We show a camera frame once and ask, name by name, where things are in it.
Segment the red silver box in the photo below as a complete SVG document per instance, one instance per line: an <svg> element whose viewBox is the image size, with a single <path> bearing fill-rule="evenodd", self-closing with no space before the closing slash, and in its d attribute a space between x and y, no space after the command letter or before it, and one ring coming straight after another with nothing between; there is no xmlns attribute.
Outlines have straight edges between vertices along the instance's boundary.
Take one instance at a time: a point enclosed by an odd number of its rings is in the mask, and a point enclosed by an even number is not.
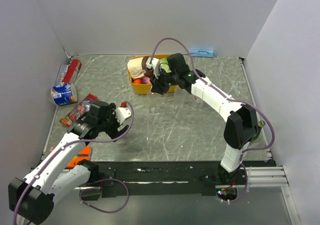
<svg viewBox="0 0 320 225"><path fill-rule="evenodd" d="M62 84L74 84L81 67L82 63L79 59L73 59L69 64L62 64L59 67L55 86Z"/></svg>

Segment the clear plastic bottle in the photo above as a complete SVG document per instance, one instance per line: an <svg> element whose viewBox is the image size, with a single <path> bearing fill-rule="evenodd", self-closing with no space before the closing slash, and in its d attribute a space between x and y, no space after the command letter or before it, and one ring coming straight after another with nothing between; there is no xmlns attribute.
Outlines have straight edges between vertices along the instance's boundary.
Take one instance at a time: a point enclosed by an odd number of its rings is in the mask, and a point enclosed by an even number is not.
<svg viewBox="0 0 320 225"><path fill-rule="evenodd" d="M186 101L188 92L178 86L175 87L173 95L173 105L176 109L181 109Z"/></svg>

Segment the red snack bag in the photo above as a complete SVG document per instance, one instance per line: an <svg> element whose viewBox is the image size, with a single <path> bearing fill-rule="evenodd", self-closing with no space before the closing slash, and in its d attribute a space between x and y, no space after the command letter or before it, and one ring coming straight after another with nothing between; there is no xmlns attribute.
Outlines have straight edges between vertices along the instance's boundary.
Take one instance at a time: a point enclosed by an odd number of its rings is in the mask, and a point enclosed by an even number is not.
<svg viewBox="0 0 320 225"><path fill-rule="evenodd" d="M73 122L75 122L80 116L90 110L91 104L98 101L99 99L92 94L88 94L80 103L78 103L71 112L65 115L59 120L59 122L69 127Z"/></svg>

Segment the orange toy fruit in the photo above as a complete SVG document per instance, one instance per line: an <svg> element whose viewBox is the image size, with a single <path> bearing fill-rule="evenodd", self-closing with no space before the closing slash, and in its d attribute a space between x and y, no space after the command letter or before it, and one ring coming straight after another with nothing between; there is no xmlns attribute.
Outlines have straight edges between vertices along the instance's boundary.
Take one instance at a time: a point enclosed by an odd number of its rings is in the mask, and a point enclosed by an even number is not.
<svg viewBox="0 0 320 225"><path fill-rule="evenodd" d="M133 84L136 84L136 85L140 85L142 84L142 79L141 78L137 78L133 81Z"/></svg>

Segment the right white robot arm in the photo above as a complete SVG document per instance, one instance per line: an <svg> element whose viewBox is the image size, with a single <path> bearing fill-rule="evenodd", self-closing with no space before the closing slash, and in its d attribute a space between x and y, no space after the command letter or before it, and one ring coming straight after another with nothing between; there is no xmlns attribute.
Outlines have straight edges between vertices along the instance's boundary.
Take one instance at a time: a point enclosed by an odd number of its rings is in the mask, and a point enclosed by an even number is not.
<svg viewBox="0 0 320 225"><path fill-rule="evenodd" d="M255 109L234 101L232 96L219 88L212 88L208 77L197 69L191 70L180 53L163 59L149 57L145 66L153 73L150 79L152 93L163 95L171 86L177 86L205 102L223 118L226 149L219 165L218 178L223 184L230 184L236 179L244 150L259 133Z"/></svg>

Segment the green glass bottle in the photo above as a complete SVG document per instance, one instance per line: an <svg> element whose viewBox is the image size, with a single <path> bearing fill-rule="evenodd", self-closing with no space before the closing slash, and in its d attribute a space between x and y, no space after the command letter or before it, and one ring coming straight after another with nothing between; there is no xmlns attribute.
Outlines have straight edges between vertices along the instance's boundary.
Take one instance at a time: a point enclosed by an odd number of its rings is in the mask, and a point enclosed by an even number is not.
<svg viewBox="0 0 320 225"><path fill-rule="evenodd" d="M262 129L264 128L264 126L266 125L266 122L264 120L260 120L258 123L258 132L257 134L252 138L252 141L255 141L258 139L258 137L260 136Z"/></svg>

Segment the orange razor package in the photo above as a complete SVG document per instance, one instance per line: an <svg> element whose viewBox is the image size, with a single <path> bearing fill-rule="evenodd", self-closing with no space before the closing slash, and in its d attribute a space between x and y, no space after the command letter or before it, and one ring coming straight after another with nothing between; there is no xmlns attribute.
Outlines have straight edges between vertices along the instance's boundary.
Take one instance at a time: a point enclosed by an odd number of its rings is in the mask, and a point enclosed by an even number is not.
<svg viewBox="0 0 320 225"><path fill-rule="evenodd" d="M65 166L65 169L73 169L80 161L90 160L91 153L92 153L92 148L90 146L86 146L69 161L69 163Z"/></svg>

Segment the blue white can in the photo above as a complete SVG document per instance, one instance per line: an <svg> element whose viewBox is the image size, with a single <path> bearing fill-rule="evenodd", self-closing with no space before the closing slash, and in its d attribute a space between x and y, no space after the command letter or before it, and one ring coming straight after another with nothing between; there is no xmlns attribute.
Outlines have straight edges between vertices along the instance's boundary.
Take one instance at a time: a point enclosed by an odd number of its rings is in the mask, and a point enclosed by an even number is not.
<svg viewBox="0 0 320 225"><path fill-rule="evenodd" d="M63 83L53 86L51 89L51 98L55 105L63 106L74 104L78 101L78 95L73 83Z"/></svg>

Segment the blue tissue pack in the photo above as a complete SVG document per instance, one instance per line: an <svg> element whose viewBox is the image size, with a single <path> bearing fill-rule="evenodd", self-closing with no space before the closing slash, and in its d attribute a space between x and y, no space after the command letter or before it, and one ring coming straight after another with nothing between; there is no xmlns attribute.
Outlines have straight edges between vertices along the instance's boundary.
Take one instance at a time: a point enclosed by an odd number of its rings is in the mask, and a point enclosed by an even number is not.
<svg viewBox="0 0 320 225"><path fill-rule="evenodd" d="M214 58L216 56L216 52L214 50L192 49L190 50L190 54L192 57L199 58Z"/></svg>

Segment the pink toy onion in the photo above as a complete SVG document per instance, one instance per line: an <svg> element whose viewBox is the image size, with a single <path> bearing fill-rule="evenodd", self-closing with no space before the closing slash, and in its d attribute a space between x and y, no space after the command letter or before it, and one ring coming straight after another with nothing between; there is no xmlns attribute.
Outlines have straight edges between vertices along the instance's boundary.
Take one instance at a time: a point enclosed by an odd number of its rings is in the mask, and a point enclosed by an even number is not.
<svg viewBox="0 0 320 225"><path fill-rule="evenodd" d="M145 76L141 79L141 83L144 85L151 84L150 78Z"/></svg>

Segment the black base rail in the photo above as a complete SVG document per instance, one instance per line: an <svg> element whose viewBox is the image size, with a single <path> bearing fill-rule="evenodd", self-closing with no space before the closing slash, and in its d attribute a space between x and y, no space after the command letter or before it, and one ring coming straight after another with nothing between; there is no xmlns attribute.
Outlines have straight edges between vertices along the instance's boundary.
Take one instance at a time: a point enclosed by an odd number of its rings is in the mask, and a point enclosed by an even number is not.
<svg viewBox="0 0 320 225"><path fill-rule="evenodd" d="M245 161L228 174L218 161L110 161L96 162L96 176L81 184L99 189L103 198L117 196L215 196L216 188L243 186L254 171L275 168L274 162Z"/></svg>

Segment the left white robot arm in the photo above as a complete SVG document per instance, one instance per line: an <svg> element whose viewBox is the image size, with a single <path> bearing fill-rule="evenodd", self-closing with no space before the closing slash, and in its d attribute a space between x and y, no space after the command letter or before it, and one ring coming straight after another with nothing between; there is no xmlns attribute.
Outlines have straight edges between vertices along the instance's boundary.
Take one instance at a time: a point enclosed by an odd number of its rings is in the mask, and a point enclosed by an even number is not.
<svg viewBox="0 0 320 225"><path fill-rule="evenodd" d="M18 216L29 223L40 225L53 211L58 201L71 190L80 186L93 186L99 181L99 167L94 162L82 159L66 174L63 170L69 162L89 143L97 143L100 133L109 136L108 143L122 139L132 128L134 108L128 101L120 107L114 103L95 101L89 111L74 121L58 145L24 178L14 178L8 185L9 209L13 212L12 223Z"/></svg>

